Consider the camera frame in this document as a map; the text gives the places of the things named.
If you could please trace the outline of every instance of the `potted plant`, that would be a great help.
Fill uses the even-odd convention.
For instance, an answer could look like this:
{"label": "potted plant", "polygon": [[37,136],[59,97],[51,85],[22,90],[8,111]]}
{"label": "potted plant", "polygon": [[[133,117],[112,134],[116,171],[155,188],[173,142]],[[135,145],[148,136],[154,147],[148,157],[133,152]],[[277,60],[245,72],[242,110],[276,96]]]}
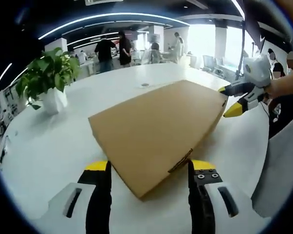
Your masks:
{"label": "potted plant", "polygon": [[39,109],[35,101],[42,101],[46,112],[54,115],[67,106],[64,91],[80,72],[79,61],[71,58],[61,48],[43,52],[42,58],[33,60],[21,76],[16,91],[20,98],[25,97],[35,110]]}

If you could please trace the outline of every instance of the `desk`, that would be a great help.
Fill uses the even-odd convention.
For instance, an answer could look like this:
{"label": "desk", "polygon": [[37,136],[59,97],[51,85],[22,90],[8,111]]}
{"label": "desk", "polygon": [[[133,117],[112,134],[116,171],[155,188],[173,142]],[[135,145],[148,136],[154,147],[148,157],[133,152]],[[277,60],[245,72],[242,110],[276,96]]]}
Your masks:
{"label": "desk", "polygon": [[[48,201],[69,182],[77,182],[86,165],[106,160],[92,136],[88,117],[120,102],[187,79],[214,90],[228,82],[174,63],[149,64],[106,72],[66,87],[68,107],[56,116],[27,107],[5,134],[11,140],[4,157],[3,179],[28,218],[39,218]],[[228,100],[227,109],[237,101]],[[216,165],[224,181],[251,196],[260,177],[268,145],[269,120],[263,107],[235,118],[221,118],[193,158]],[[111,234],[191,233],[186,167],[141,202],[112,170]]]}

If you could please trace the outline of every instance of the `brown cardboard box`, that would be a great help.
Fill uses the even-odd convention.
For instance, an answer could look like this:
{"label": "brown cardboard box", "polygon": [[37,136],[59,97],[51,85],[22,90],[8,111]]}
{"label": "brown cardboard box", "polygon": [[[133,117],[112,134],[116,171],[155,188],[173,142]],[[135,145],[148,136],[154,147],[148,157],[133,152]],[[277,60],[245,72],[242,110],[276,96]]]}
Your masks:
{"label": "brown cardboard box", "polygon": [[94,137],[139,198],[189,156],[218,123],[227,97],[182,80],[89,118]]}

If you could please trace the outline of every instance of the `green leaves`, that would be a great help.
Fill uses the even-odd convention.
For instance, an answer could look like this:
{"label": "green leaves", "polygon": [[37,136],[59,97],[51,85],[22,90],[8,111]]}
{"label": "green leaves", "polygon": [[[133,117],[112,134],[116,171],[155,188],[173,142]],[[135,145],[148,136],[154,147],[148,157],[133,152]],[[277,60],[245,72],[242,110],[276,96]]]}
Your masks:
{"label": "green leaves", "polygon": [[[47,93],[50,88],[64,91],[65,85],[70,84],[80,72],[79,61],[70,58],[69,52],[61,52],[61,48],[43,52],[42,59],[38,58],[28,65],[28,69],[16,85],[19,97],[25,96],[34,101],[39,95]],[[35,110],[40,106],[29,102]]]}

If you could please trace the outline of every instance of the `white round table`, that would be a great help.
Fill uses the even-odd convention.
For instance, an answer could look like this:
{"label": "white round table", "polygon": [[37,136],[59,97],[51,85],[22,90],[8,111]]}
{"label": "white round table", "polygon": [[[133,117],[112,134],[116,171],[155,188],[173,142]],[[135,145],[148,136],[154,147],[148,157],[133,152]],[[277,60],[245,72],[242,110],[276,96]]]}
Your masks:
{"label": "white round table", "polygon": [[[21,211],[39,218],[48,201],[86,165],[106,156],[92,135],[88,117],[172,82],[187,79],[218,90],[228,82],[173,63],[151,64],[94,75],[66,88],[69,106],[55,116],[27,107],[9,125],[11,144],[2,175]],[[238,98],[228,100],[229,108]],[[192,157],[216,165],[223,181],[251,196],[260,178],[268,145],[269,119],[262,105],[240,117],[221,118]],[[110,233],[191,233],[187,169],[173,174],[147,201],[137,199],[112,170]]]}

